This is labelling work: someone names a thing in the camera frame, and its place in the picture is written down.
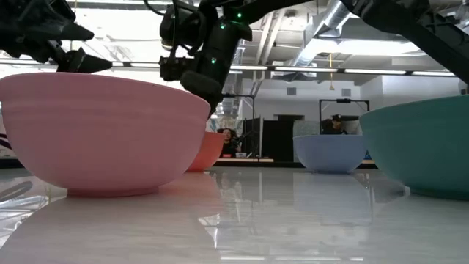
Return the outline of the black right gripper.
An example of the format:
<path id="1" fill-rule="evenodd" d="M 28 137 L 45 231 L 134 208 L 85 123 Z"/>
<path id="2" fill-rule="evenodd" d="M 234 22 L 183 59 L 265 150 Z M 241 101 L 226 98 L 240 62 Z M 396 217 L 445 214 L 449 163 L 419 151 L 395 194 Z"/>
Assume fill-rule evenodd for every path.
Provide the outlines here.
<path id="1" fill-rule="evenodd" d="M 184 89 L 210 105 L 208 118 L 223 100 L 222 90 L 240 40 L 252 40 L 248 24 L 216 21 L 190 70 L 182 74 L 180 83 Z"/>

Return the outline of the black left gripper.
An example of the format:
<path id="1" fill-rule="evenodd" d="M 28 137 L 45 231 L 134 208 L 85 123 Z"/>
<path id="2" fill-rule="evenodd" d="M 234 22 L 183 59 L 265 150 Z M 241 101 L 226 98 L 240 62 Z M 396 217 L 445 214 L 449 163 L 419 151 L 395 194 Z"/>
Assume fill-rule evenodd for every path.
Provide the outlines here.
<path id="1" fill-rule="evenodd" d="M 75 13 L 66 0 L 0 0 L 0 51 L 13 58 L 23 55 L 38 62 L 51 58 L 49 40 L 91 40 L 94 33 L 73 23 Z M 113 63 L 87 54 L 68 51 L 56 60 L 57 72 L 96 73 Z"/>

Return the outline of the coral red bowl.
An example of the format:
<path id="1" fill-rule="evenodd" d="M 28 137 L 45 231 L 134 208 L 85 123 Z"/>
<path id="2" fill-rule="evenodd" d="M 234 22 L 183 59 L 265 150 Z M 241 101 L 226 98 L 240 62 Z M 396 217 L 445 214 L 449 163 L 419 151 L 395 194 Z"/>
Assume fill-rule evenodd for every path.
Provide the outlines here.
<path id="1" fill-rule="evenodd" d="M 187 172 L 202 172 L 211 167 L 218 160 L 223 146 L 222 133 L 205 132 L 199 152 Z"/>

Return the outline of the pink bowl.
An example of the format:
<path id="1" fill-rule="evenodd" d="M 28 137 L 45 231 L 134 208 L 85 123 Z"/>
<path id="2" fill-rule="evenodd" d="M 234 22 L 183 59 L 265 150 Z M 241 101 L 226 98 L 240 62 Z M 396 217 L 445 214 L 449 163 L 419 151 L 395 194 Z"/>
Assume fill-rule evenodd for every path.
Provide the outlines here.
<path id="1" fill-rule="evenodd" d="M 210 107 L 189 92 L 127 78 L 0 78 L 7 139 L 33 175 L 76 196 L 148 194 L 196 157 Z"/>

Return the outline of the light blue bowl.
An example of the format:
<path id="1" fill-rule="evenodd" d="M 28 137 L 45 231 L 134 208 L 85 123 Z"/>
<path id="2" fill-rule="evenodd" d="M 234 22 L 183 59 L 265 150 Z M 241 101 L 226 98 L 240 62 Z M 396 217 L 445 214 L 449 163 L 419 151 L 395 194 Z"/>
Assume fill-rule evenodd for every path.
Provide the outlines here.
<path id="1" fill-rule="evenodd" d="M 307 170 L 319 173 L 350 173 L 366 156 L 361 135 L 308 135 L 293 138 L 298 160 Z"/>

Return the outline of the teal bowl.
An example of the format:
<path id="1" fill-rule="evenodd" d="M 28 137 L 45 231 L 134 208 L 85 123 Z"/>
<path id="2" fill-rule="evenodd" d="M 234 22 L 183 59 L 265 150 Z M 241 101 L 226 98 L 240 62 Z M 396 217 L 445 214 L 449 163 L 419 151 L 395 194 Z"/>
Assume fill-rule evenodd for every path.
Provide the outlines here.
<path id="1" fill-rule="evenodd" d="M 360 125 L 386 176 L 414 194 L 469 201 L 469 95 L 382 107 Z"/>

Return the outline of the person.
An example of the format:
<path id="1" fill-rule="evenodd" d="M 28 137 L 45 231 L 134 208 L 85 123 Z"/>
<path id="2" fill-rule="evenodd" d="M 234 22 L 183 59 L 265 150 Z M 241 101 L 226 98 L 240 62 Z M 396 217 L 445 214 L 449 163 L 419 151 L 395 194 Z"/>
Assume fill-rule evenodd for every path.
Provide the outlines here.
<path id="1" fill-rule="evenodd" d="M 323 120 L 321 122 L 322 134 L 327 135 L 347 135 L 347 131 L 342 127 L 342 120 L 340 114 L 335 114 L 329 119 Z"/>
<path id="2" fill-rule="evenodd" d="M 237 135 L 231 128 L 219 128 L 218 133 L 224 135 L 224 145 L 220 154 L 221 158 L 235 158 L 241 152 L 241 146 L 237 143 Z"/>

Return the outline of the wooden desk top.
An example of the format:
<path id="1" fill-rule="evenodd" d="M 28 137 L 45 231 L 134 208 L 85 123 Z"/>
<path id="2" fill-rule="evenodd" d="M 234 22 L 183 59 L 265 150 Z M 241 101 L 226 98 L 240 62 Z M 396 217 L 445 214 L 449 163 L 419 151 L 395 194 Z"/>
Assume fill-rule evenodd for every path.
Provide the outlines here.
<path id="1" fill-rule="evenodd" d="M 274 159 L 271 158 L 219 158 L 216 162 L 241 162 L 241 163 L 273 163 Z"/>

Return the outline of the black panel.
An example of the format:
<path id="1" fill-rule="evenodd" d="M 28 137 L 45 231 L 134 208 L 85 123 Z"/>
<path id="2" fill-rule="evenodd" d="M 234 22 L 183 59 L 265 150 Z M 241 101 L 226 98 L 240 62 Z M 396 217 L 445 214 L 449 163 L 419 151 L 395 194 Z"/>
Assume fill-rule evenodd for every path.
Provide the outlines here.
<path id="1" fill-rule="evenodd" d="M 275 162 L 293 162 L 293 121 L 263 120 L 262 156 Z"/>

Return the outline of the black stand frame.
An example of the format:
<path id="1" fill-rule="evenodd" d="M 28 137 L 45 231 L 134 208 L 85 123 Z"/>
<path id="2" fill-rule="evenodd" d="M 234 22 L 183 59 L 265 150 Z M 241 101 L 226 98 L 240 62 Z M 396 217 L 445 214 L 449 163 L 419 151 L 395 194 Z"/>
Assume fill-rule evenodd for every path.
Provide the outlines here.
<path id="1" fill-rule="evenodd" d="M 251 119 L 243 120 L 243 125 L 247 125 L 248 122 L 251 122 L 250 130 L 248 131 L 246 127 L 240 136 L 236 136 L 232 140 L 232 145 L 237 145 L 238 147 L 244 146 L 246 151 L 247 158 L 253 158 L 255 161 L 259 160 L 259 129 L 256 128 L 256 112 L 255 112 L 255 96 L 254 95 L 237 95 L 230 93 L 223 93 L 223 98 L 249 98 L 251 100 Z"/>
<path id="2" fill-rule="evenodd" d="M 337 99 L 319 99 L 319 119 L 320 119 L 320 128 L 319 128 L 319 133 L 323 134 L 324 129 L 323 125 L 325 124 L 325 121 L 322 118 L 322 114 L 324 110 L 326 110 L 327 107 L 331 103 L 339 103 L 339 104 L 352 104 L 354 103 L 356 106 L 358 106 L 364 113 L 370 112 L 371 107 L 370 107 L 370 101 L 369 100 L 353 100 L 349 98 L 337 98 Z M 358 116 L 342 116 L 341 117 L 341 125 L 343 127 L 343 130 L 346 131 L 348 134 L 352 135 L 362 135 L 362 129 L 361 125 L 359 122 L 361 114 Z"/>

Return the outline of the silver ceiling duct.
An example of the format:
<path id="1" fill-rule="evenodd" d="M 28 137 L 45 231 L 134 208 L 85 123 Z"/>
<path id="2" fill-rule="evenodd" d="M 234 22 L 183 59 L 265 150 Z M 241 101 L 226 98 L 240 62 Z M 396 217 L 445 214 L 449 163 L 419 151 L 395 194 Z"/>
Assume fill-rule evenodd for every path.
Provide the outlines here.
<path id="1" fill-rule="evenodd" d="M 342 27 L 351 15 L 340 0 L 330 0 L 324 12 L 311 17 L 303 31 L 303 46 L 289 66 L 306 67 L 317 54 L 330 53 L 336 44 L 328 39 L 341 36 Z"/>

